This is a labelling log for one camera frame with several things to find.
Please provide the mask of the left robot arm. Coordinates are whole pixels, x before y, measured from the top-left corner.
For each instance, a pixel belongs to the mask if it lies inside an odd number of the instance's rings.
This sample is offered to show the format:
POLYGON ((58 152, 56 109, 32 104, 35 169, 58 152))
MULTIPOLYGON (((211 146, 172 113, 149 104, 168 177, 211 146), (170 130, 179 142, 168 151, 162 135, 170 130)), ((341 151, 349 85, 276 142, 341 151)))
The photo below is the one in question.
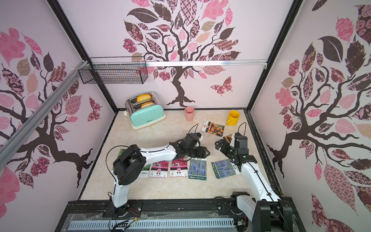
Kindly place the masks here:
POLYGON ((113 162, 113 170, 110 171, 115 179, 114 191, 110 197, 111 203, 107 205, 103 217, 120 217, 127 213, 130 185, 139 177, 145 166, 161 161, 180 160, 184 157, 207 158, 210 151, 201 146, 202 139, 201 133, 195 132, 188 133, 184 138, 159 148, 124 146, 126 150, 113 162))

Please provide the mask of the green gourd seed packet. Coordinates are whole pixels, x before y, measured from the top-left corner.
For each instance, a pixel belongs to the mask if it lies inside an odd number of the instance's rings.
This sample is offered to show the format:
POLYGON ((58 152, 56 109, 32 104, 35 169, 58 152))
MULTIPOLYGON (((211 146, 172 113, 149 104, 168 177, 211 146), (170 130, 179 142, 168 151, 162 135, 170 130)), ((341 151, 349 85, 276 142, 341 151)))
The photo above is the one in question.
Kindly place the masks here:
POLYGON ((151 164, 144 166, 142 168, 142 170, 140 171, 139 177, 140 178, 148 178, 150 169, 151 169, 151 164))

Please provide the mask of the hollyhock seed packet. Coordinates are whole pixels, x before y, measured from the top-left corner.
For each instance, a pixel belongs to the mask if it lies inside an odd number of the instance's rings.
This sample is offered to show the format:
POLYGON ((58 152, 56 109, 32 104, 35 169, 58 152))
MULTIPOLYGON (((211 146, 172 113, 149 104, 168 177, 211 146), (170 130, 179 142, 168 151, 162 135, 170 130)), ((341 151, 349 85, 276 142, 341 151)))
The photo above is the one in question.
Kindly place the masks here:
POLYGON ((169 171, 168 161, 156 162, 151 165, 151 169, 149 171, 149 177, 167 178, 168 171, 169 171))
POLYGON ((186 159, 172 160, 170 166, 170 177, 187 177, 188 161, 186 159))

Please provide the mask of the marigold seed packet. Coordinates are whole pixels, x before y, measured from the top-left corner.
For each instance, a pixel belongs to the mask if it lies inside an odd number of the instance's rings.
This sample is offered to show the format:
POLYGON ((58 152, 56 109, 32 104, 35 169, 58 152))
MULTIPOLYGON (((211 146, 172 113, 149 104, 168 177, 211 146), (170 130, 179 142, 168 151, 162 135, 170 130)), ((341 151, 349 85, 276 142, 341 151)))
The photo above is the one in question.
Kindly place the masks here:
POLYGON ((210 121, 204 121, 201 131, 222 137, 224 129, 225 129, 224 125, 216 124, 210 121))
POLYGON ((231 135, 227 135, 225 137, 223 137, 223 139, 229 143, 229 144, 232 144, 234 142, 234 134, 231 134, 231 135))

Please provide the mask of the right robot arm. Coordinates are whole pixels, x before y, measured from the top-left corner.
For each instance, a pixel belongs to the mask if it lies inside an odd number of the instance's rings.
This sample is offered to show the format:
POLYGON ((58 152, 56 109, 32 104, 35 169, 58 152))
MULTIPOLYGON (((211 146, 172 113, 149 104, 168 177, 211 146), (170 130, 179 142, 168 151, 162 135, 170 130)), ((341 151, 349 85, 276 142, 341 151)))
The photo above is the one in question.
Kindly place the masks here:
POLYGON ((232 205, 247 217, 248 231, 294 231, 292 207, 273 191, 256 158, 249 155, 247 137, 237 132, 231 139, 216 141, 215 148, 229 158, 251 187, 252 196, 238 193, 232 197, 232 205))

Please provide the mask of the lavender seed packet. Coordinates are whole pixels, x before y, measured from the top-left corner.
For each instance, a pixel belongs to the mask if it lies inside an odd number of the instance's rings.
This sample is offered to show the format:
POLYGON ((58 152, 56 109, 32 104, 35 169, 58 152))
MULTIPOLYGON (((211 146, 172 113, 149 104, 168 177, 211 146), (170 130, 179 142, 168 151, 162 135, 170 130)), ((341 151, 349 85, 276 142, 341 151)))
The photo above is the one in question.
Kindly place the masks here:
POLYGON ((217 179, 223 179, 239 175, 241 172, 238 167, 229 159, 212 162, 212 168, 217 179))
POLYGON ((207 180, 207 161, 206 159, 191 159, 188 169, 188 178, 194 180, 207 180))

